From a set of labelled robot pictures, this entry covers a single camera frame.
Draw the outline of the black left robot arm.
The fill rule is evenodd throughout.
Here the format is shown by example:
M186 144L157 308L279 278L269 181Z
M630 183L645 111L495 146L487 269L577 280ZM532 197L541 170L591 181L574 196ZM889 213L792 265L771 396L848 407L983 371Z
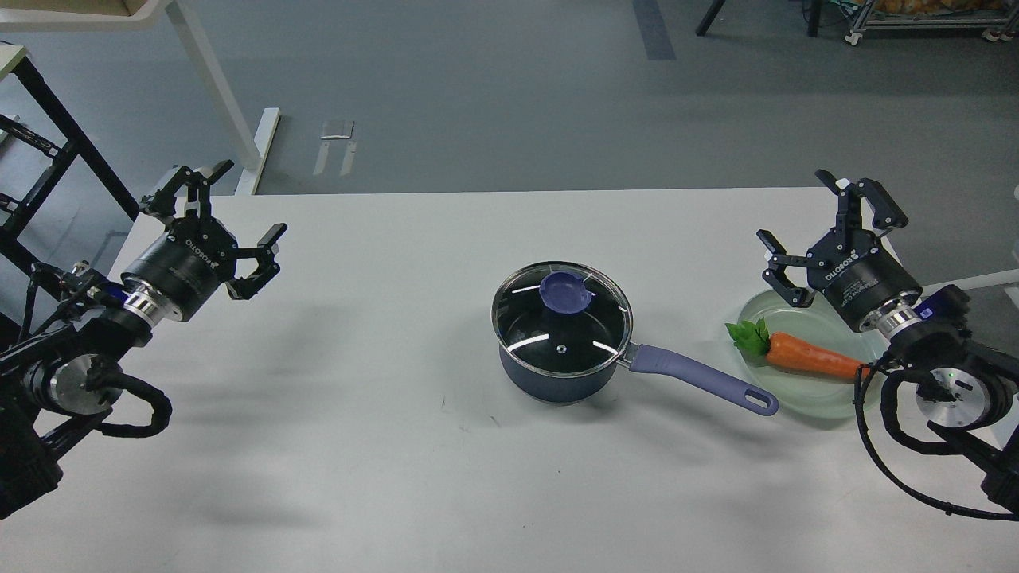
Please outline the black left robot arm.
M41 277L55 277L61 300L35 333L22 330L2 354L3 518L57 489L59 460L88 433L144 439L168 427L174 407L164 392L124 373L119 363L130 349L145 347L160 322L189 322L219 287L248 300L277 276L285 224L243 248L213 215L211 186L232 166L224 160L199 170L172 168L143 197L139 209L164 231L120 282L86 262L72 271L33 265L25 326Z

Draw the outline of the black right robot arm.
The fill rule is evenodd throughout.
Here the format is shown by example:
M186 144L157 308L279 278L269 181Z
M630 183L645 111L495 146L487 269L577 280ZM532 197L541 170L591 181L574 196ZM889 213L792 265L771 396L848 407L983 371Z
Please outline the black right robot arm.
M882 243L908 224L881 183L816 177L837 198L834 225L802 256L787 253L769 231L758 239L769 262L762 279L792 307L807 308L816 294L855 333L877 331L888 348L859 366L853 409L864 449L877 469L902 492L947 515L1014 522L1017 519L1017 435L1002 447L974 434L1012 409L1017 359L973 340L966 325L969 297L958 287L922 287ZM880 414L895 442L925 456L960 456L982 471L980 489L998 512L942 501L906 485L880 459L869 436L864 403L874 377L882 375Z

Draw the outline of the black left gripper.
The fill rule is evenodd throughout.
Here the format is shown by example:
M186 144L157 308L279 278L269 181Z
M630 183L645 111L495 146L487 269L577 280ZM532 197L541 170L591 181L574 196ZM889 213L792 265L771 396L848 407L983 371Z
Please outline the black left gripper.
M183 219L214 221L211 186L233 166L233 160L223 160L215 166L171 168L139 201L139 211L160 221L167 232L121 272L121 279L124 284L143 283L162 294L172 306L175 322L189 322L222 283L232 300L251 300L280 272L275 257L287 224L273 224L251 248L240 248L236 236L219 224L174 224ZM176 200L181 191L186 194L185 215L178 217ZM255 260L255 270L233 277L236 261L243 259Z

